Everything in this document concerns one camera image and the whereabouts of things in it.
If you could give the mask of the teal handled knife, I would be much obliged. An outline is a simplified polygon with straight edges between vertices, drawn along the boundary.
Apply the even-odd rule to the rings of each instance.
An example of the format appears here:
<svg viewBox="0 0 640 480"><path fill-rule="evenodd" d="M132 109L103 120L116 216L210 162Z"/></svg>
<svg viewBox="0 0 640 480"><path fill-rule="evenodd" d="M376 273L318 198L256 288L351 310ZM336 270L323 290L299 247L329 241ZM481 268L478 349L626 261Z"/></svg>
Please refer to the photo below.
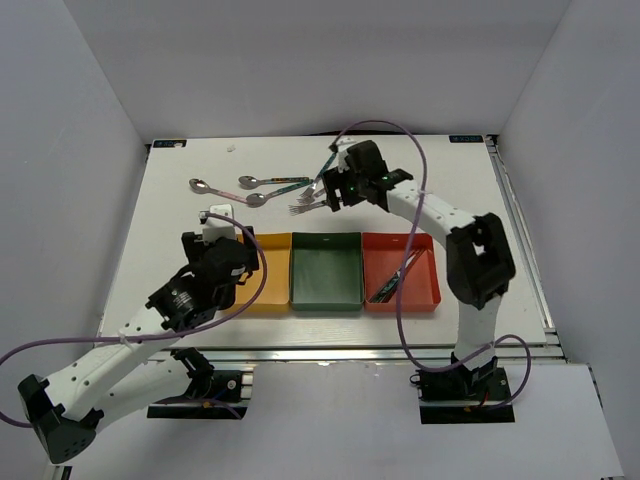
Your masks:
<svg viewBox="0 0 640 480"><path fill-rule="evenodd" d="M395 294L400 281L401 270L395 271L389 279L369 298L369 303L388 303Z"/></svg>

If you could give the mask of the teal handled spoon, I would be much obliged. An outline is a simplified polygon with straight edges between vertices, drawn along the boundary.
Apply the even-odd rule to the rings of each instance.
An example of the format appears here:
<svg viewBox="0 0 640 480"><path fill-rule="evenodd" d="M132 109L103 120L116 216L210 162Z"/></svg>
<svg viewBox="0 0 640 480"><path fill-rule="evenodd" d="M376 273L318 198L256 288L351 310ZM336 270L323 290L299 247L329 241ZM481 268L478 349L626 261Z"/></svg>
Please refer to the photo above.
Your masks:
<svg viewBox="0 0 640 480"><path fill-rule="evenodd" d="M268 194L252 193L246 197L246 204L251 208L258 208L265 205L269 200L287 194L292 191L306 188L312 183L311 180L305 182L297 182L285 187L280 187Z"/></svg>

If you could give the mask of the teal handled fork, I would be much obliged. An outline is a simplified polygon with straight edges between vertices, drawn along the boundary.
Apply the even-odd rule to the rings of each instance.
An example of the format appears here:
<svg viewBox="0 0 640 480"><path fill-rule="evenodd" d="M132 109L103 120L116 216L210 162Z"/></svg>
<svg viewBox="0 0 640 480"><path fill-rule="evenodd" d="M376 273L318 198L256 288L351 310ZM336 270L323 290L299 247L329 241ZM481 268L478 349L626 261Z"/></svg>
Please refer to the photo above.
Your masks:
<svg viewBox="0 0 640 480"><path fill-rule="evenodd" d="M332 166L334 160L336 158L336 154L332 153L331 156L329 157L329 159L324 163L324 165L321 167L320 171L318 172L318 174L316 175L316 177L314 178L314 180L312 181L311 184L319 184L320 181L322 180L322 176L323 174Z"/></svg>

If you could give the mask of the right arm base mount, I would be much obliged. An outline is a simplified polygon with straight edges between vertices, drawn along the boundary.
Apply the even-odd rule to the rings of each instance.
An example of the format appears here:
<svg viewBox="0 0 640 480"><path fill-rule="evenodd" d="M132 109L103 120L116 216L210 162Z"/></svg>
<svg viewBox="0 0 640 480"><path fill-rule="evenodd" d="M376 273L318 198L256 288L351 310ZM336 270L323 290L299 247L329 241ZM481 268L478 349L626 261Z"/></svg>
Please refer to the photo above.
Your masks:
<svg viewBox="0 0 640 480"><path fill-rule="evenodd" d="M511 390L496 356L484 366L430 373L417 370L409 378L418 391L423 425L514 423L513 407L506 401Z"/></svg>

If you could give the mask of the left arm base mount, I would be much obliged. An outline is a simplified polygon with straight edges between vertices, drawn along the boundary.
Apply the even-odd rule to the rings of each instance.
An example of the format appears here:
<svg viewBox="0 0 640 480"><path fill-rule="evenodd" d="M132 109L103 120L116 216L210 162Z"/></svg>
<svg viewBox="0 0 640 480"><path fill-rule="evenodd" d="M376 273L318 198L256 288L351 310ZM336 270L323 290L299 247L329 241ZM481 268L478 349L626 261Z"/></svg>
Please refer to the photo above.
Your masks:
<svg viewBox="0 0 640 480"><path fill-rule="evenodd" d="M215 367L195 348L171 350L189 378L186 392L147 408L149 419L242 420L248 409L248 373Z"/></svg>

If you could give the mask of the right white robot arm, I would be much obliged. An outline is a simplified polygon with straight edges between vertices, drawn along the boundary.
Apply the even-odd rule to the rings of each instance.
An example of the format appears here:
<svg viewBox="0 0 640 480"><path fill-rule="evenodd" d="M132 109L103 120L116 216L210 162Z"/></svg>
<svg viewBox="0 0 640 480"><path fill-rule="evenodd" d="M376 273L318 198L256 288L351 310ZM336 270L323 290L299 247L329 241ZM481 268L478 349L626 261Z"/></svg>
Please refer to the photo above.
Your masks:
<svg viewBox="0 0 640 480"><path fill-rule="evenodd" d="M446 280L458 301L458 331L451 374L453 390L472 399L496 370L494 337L502 297L515 276L515 262L501 219L473 215L426 192L402 169L391 170L371 140L339 140L330 146L338 164L323 173L332 211L364 201L416 221L446 253Z"/></svg>

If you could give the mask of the pink handled fork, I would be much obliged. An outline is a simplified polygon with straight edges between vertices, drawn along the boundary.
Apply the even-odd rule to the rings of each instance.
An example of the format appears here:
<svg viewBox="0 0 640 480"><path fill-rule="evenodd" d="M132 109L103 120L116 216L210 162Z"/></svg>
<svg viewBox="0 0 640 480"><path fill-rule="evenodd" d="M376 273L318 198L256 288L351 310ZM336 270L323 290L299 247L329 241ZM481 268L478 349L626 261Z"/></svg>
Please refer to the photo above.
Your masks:
<svg viewBox="0 0 640 480"><path fill-rule="evenodd" d="M300 196L297 198L297 202L300 204L312 203L316 198L325 194L325 189L319 187L317 184L311 184L306 188Z"/></svg>

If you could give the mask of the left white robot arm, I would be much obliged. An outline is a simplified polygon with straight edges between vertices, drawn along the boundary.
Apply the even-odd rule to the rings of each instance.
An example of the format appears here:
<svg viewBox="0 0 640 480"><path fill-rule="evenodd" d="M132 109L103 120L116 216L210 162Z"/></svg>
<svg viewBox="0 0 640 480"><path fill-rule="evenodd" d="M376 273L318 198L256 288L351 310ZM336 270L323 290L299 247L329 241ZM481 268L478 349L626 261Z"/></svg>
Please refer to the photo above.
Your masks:
<svg viewBox="0 0 640 480"><path fill-rule="evenodd" d="M181 241L187 264L149 296L114 342L19 383L25 415L52 464L70 461L108 425L152 403L213 395L214 368L196 349L162 362L150 358L231 307L236 287L258 270L259 254L252 228L217 239L185 232Z"/></svg>

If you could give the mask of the pink handled spoon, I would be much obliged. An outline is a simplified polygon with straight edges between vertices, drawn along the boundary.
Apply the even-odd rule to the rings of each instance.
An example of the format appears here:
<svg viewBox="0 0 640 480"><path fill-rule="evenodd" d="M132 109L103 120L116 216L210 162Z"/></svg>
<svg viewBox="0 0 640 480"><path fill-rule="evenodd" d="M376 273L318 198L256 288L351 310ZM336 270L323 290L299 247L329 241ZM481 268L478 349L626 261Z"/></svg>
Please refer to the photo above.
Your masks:
<svg viewBox="0 0 640 480"><path fill-rule="evenodd" d="M248 204L245 197L242 197L230 192L226 192L217 188L213 188L202 179L197 179L197 178L190 179L189 187L194 193L197 193L197 194L211 194L221 198L225 198L227 200L239 202L241 204L245 204L245 205Z"/></svg>

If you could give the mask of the dark handled fork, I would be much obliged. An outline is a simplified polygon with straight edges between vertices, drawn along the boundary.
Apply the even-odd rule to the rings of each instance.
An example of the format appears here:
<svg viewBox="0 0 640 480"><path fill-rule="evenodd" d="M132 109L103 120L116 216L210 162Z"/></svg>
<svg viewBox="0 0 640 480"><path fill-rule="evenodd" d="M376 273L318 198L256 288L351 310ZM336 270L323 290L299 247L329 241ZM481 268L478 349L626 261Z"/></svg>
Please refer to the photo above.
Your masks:
<svg viewBox="0 0 640 480"><path fill-rule="evenodd" d="M328 204L326 200L319 200L319 201L315 201L307 204L289 205L288 210L290 215L295 216L295 215L301 215L319 208L324 208L327 206Z"/></svg>

